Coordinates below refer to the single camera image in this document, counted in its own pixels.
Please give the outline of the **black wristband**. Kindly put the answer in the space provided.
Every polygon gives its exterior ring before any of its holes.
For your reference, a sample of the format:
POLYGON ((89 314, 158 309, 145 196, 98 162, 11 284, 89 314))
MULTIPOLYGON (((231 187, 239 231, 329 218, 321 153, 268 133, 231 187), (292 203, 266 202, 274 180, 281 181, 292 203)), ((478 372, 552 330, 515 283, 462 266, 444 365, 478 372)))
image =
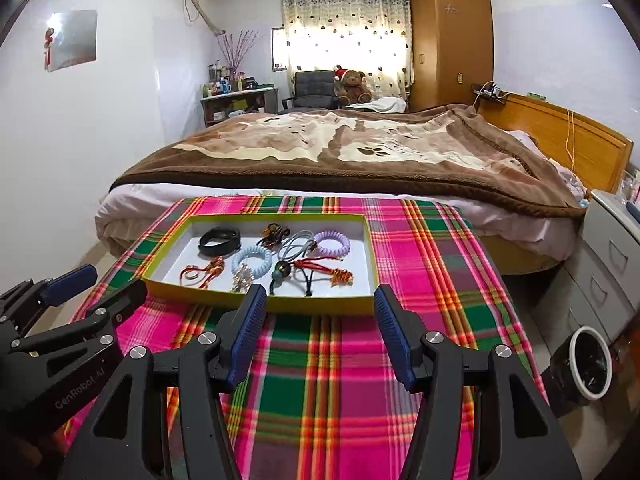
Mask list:
POLYGON ((205 232, 198 241, 198 252, 205 257, 225 257, 241 248, 241 233, 235 228, 216 228, 205 232))

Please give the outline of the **orange red cord charm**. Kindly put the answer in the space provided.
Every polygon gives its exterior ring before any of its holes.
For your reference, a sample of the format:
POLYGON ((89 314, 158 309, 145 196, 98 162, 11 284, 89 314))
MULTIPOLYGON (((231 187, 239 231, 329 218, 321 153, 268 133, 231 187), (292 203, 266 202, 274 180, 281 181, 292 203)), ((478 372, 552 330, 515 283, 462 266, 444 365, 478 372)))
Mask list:
POLYGON ((354 282, 354 274, 346 269, 330 268, 322 264, 323 260, 341 261, 341 257, 307 257, 297 259, 293 262, 293 266, 297 269, 309 270, 326 274, 330 278, 332 286, 351 285, 354 282))

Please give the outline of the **black white trash bin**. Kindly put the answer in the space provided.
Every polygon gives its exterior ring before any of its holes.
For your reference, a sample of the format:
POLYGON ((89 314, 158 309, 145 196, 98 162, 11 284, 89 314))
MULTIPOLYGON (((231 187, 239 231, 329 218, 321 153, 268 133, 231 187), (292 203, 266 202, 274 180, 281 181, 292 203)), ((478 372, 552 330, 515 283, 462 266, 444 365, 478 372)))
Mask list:
POLYGON ((579 327, 555 350, 541 377, 549 402, 584 405, 600 400, 613 378, 608 344, 595 328, 579 327))

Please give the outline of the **pink plaid cloth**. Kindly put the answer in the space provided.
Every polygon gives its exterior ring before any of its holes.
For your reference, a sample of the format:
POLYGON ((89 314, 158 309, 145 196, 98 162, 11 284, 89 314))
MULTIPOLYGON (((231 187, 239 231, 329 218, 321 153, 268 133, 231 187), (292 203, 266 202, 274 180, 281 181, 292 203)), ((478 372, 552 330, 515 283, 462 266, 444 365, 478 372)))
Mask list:
MULTIPOLYGON (((434 200, 235 196, 165 208, 89 295, 138 278, 158 245, 204 214, 361 214, 378 277, 408 310, 463 347, 511 347, 531 375, 532 346, 472 223, 434 200)), ((250 374, 222 400, 247 479, 395 479, 420 400, 397 381, 372 318, 270 314, 250 374)))

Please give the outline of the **grey nightstand drawers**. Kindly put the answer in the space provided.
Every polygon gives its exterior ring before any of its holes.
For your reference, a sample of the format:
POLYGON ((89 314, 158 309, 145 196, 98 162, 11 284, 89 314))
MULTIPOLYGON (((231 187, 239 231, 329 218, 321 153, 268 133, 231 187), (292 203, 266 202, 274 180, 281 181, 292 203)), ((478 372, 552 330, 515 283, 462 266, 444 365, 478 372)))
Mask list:
POLYGON ((639 222, 615 195, 594 191, 575 250, 535 307, 553 352, 579 327, 612 344, 639 312, 639 222))

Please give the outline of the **cluttered side desk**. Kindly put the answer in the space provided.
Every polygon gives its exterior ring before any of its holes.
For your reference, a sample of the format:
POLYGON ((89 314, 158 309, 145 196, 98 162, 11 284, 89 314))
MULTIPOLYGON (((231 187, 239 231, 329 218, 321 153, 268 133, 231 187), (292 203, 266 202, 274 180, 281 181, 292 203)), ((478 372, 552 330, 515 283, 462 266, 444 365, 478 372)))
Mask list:
POLYGON ((201 98, 201 106, 206 127, 223 122, 238 110, 242 110, 244 113, 262 110, 265 113, 277 114, 279 111, 278 89, 265 87, 219 93, 201 98))

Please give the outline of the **brown fleece blanket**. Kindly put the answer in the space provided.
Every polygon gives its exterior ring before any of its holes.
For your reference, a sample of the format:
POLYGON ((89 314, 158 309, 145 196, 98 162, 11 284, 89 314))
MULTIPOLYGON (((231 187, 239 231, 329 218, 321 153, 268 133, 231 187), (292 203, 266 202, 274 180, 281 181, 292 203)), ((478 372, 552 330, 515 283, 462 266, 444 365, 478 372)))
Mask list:
POLYGON ((160 148, 114 181, 446 195, 533 218, 585 211, 548 158, 462 104, 408 114, 244 114, 160 148))

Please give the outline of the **wooden headboard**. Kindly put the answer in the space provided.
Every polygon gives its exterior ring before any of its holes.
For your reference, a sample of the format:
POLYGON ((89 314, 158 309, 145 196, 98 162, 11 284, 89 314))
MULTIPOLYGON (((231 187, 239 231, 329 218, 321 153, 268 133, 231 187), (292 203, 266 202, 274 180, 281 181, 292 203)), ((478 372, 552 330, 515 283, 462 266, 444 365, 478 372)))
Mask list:
POLYGON ((621 133, 565 107, 511 93, 478 101, 478 112, 503 130, 520 130, 590 190, 618 190, 634 144, 621 133))

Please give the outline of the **purple dried branches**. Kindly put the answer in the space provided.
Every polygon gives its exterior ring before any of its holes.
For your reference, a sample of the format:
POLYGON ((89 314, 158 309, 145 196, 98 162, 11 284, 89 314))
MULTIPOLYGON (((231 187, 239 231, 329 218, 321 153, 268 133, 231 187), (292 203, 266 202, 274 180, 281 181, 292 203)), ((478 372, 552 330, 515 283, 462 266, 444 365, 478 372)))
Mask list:
POLYGON ((226 61, 232 80, 237 80, 240 66, 247 53, 253 49, 259 37, 259 32, 253 29, 240 30, 236 35, 222 34, 217 37, 218 47, 226 61))

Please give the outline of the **brown teddy bear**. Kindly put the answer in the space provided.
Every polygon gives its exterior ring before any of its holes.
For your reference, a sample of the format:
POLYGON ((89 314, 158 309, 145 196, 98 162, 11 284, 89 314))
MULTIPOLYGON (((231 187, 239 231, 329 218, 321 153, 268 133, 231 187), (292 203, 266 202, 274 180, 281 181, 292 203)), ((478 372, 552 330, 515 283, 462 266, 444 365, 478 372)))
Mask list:
POLYGON ((372 94, 366 85, 366 74, 338 66, 334 72, 337 101, 342 107, 369 103, 372 94))

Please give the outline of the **patterned window curtain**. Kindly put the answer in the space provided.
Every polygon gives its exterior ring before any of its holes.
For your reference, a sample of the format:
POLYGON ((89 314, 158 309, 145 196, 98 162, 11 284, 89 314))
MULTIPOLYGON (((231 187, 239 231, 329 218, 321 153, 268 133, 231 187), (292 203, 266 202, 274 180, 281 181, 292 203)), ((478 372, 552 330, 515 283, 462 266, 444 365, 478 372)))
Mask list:
POLYGON ((407 99, 413 83, 410 0, 282 0, 288 74, 364 73, 375 98, 407 99))

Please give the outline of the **wooden wardrobe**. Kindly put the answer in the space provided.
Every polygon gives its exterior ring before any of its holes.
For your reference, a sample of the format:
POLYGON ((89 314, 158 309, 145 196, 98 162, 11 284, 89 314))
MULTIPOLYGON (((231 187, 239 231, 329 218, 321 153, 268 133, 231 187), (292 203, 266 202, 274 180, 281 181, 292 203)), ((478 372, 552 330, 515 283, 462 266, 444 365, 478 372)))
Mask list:
POLYGON ((410 108, 471 104, 494 79, 491 0, 410 0, 410 108))

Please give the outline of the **silver wall poster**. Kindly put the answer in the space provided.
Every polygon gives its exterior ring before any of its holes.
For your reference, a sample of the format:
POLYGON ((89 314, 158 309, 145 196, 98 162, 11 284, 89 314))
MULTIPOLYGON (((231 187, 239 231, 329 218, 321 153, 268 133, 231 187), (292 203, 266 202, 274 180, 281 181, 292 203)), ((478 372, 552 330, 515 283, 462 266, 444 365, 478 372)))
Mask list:
POLYGON ((48 73, 96 60, 96 10, 52 13, 44 33, 44 69, 48 73))

